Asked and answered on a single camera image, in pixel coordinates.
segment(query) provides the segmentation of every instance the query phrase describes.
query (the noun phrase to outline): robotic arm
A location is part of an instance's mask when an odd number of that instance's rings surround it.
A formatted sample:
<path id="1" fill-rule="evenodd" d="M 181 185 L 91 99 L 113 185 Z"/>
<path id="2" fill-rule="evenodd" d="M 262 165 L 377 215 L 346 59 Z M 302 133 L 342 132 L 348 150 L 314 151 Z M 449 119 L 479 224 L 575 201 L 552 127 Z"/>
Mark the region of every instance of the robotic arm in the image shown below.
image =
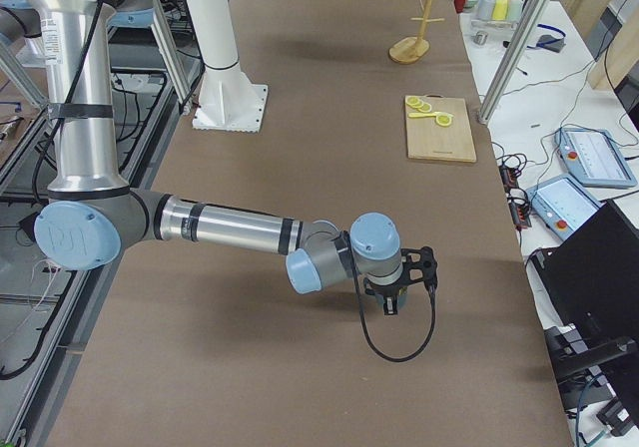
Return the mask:
<path id="1" fill-rule="evenodd" d="M 299 293 L 363 274 L 367 292 L 377 295 L 387 314 L 397 314 L 398 298 L 413 283 L 424 282 L 434 293 L 432 250 L 401 249 L 384 215 L 363 215 L 348 234 L 328 222 L 132 189 L 118 173 L 106 27 L 116 12 L 146 16 L 153 0 L 28 1 L 42 24 L 50 139 L 58 160 L 50 203 L 35 224 L 38 245 L 50 258 L 70 269 L 91 269 L 136 242 L 181 237 L 285 255 Z M 421 277 L 411 280 L 413 270 Z"/>

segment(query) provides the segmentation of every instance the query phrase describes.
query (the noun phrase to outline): wooden base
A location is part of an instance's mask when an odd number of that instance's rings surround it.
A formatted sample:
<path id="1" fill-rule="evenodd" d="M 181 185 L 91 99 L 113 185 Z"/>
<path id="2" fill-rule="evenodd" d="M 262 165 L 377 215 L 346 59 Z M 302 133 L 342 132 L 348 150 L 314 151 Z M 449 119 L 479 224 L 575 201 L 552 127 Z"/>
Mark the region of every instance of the wooden base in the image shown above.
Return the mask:
<path id="1" fill-rule="evenodd" d="M 417 40 L 417 37 L 409 36 L 395 43 L 388 50 L 388 56 L 395 63 L 410 65 L 425 55 L 428 48 L 430 44 L 426 40 Z"/>

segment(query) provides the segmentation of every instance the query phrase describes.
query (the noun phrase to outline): label on robot arm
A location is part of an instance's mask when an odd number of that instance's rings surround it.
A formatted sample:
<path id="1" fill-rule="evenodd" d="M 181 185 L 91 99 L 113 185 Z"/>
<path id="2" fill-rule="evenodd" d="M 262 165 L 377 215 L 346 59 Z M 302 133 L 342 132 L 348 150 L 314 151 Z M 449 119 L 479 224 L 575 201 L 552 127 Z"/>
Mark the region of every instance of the label on robot arm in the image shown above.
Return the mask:
<path id="1" fill-rule="evenodd" d="M 47 65 L 62 64 L 62 39 L 58 23 L 55 20 L 41 20 L 42 43 L 44 44 L 45 63 Z"/>

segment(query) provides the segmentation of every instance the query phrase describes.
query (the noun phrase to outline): brown table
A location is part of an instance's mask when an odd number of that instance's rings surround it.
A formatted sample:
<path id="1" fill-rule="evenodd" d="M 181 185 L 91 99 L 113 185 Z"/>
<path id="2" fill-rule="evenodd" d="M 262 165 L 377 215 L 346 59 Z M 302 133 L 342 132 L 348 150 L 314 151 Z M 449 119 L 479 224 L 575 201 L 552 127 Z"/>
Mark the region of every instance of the brown table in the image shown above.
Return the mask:
<path id="1" fill-rule="evenodd" d="M 474 165 L 406 156 L 405 94 L 479 101 L 450 0 L 431 51 L 386 51 L 416 30 L 417 0 L 232 0 L 244 70 L 270 86 L 257 135 L 184 120 L 155 189 L 342 227 L 392 216 L 434 247 L 437 328 L 416 360 L 366 346 L 352 286 L 295 294 L 284 260 L 185 241 L 126 254 L 51 446 L 572 445 L 507 213 L 490 138 Z M 428 323 L 366 299 L 375 342 L 411 351 Z"/>

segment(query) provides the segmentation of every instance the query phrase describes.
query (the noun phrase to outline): white pillar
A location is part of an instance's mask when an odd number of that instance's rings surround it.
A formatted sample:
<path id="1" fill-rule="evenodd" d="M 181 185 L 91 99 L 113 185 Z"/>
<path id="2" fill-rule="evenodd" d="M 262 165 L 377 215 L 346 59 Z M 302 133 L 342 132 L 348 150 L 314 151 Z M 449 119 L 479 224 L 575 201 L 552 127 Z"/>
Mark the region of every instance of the white pillar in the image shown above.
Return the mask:
<path id="1" fill-rule="evenodd" d="M 187 0 L 206 72 L 193 127 L 257 132 L 267 101 L 266 85 L 252 85 L 238 59 L 227 0 Z"/>

